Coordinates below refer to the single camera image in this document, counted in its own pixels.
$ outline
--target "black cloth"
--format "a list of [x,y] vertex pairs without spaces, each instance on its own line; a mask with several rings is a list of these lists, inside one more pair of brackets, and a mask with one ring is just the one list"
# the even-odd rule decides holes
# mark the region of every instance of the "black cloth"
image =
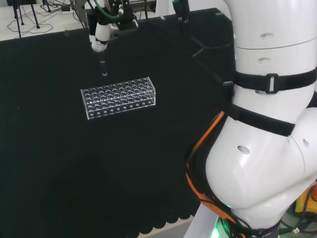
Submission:
[[[232,43],[217,12],[191,14],[206,46]],[[174,16],[151,21],[179,32]],[[2,238],[132,238],[196,213],[185,157],[219,113],[218,89],[189,57],[197,46],[139,24],[109,43],[107,79],[85,29],[0,42]],[[198,58],[233,80],[233,47]],[[155,107],[87,120],[80,89],[146,76]]]

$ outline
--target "black cable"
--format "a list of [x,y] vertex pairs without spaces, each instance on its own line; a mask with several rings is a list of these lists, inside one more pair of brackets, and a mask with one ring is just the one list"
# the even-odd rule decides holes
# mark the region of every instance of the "black cable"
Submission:
[[[25,9],[24,9],[24,7],[23,7],[23,5],[21,5],[22,6],[22,9],[23,9],[23,11],[24,11],[24,14],[22,15],[22,16],[26,16],[27,18],[29,18],[30,20],[31,20],[31,22],[33,23],[33,24],[35,24],[34,22],[33,22],[33,20],[27,15],[27,14],[29,14],[29,13],[31,13],[32,11],[30,11],[30,12],[28,12],[28,13],[25,13]],[[14,31],[14,30],[12,30],[9,26],[13,23],[13,22],[15,22],[16,20],[13,20],[13,21],[11,21],[8,25],[7,25],[7,28],[10,30],[10,31],[12,31],[12,32],[18,32],[18,31]],[[31,32],[31,30],[30,31],[21,31],[21,33],[30,33],[30,34],[37,34],[37,33],[47,33],[47,32],[49,32],[49,31],[51,31],[54,27],[52,26],[52,25],[50,25],[50,24],[39,24],[40,26],[44,26],[44,25],[49,25],[49,26],[51,26],[51,29],[49,29],[49,30],[47,30],[47,31],[40,31],[40,32]]]
[[280,229],[279,235],[283,235],[283,234],[292,232],[294,229],[296,229],[302,223],[302,220],[305,219],[305,214],[306,214],[306,210],[307,210],[308,201],[309,201],[309,198],[310,198],[310,196],[311,196],[311,194],[313,192],[314,187],[315,187],[315,185],[312,186],[309,189],[308,193],[307,193],[307,197],[306,197],[306,200],[305,200],[303,212],[302,212],[302,215],[301,215],[299,221],[297,222],[297,224],[292,226],[292,227],[290,227],[290,228],[282,228],[282,229]]
[[95,8],[91,5],[91,2],[89,0],[87,0],[91,10],[93,11],[94,14],[96,14]]
[[82,27],[85,28],[84,25],[83,25],[83,23],[81,22],[81,20],[80,20],[80,18],[79,18],[79,15],[78,15],[78,13],[77,13],[77,8],[76,8],[76,6],[74,5],[74,1],[70,0],[70,2],[71,2],[71,5],[72,5],[72,8],[73,8],[73,17],[74,17],[74,19],[75,19],[76,21],[79,21],[80,24],[82,25]]

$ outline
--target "cable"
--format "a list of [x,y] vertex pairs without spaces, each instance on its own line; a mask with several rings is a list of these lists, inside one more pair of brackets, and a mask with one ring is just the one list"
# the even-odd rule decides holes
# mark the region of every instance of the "cable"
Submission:
[[92,6],[91,2],[89,0],[87,0],[91,10],[93,11],[94,14],[96,14],[95,8]]
[[76,21],[79,21],[80,24],[82,25],[82,27],[85,28],[84,25],[83,25],[83,23],[81,22],[81,20],[80,20],[80,18],[79,18],[79,15],[78,15],[78,13],[77,13],[77,8],[76,8],[76,6],[74,5],[74,1],[70,0],[70,3],[71,3],[72,8],[73,8],[73,17],[74,17],[74,19],[75,19]]
[[[24,15],[25,15],[27,18],[29,18],[33,24],[35,24],[35,22],[33,22],[32,19],[27,15],[28,13],[25,13],[25,10],[24,10],[23,5],[21,5],[21,6],[22,6],[22,8],[23,8]],[[52,29],[54,28],[54,27],[53,27],[52,25],[50,25],[50,24],[39,24],[39,26],[45,26],[45,25],[51,26],[51,29],[49,29],[48,31],[45,31],[45,32],[36,32],[36,33],[47,33],[47,32],[49,32],[50,30],[52,30]]]
[[103,8],[99,5],[98,1],[97,0],[94,0],[95,1],[95,4],[97,6],[97,8],[99,9],[99,11],[107,18],[110,18],[110,19],[117,19],[117,16],[112,16],[110,14],[108,14],[107,12],[105,12],[105,10],[103,10]]
[[308,193],[307,193],[307,197],[306,197],[306,200],[305,200],[303,212],[302,212],[302,215],[301,215],[299,221],[297,222],[297,224],[294,225],[294,226],[292,226],[292,227],[280,229],[279,235],[283,235],[283,234],[292,232],[294,229],[296,229],[296,228],[302,223],[302,220],[305,218],[305,214],[306,214],[306,210],[307,210],[307,205],[308,205],[309,197],[311,196],[314,187],[315,187],[315,185],[312,186],[312,187],[309,189]]

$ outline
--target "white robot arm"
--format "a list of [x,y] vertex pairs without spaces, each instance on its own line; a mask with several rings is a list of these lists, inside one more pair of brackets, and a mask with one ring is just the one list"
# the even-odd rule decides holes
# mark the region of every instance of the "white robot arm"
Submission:
[[92,48],[98,53],[115,34],[138,28],[129,0],[88,0],[85,10]]
[[[316,0],[225,1],[238,73],[254,80],[257,75],[296,75],[300,82],[316,69]],[[214,194],[252,229],[279,223],[317,179],[317,108],[306,109],[317,84],[279,91],[277,78],[269,78],[267,92],[236,85],[233,104],[293,123],[292,133],[283,136],[228,117],[206,163]]]

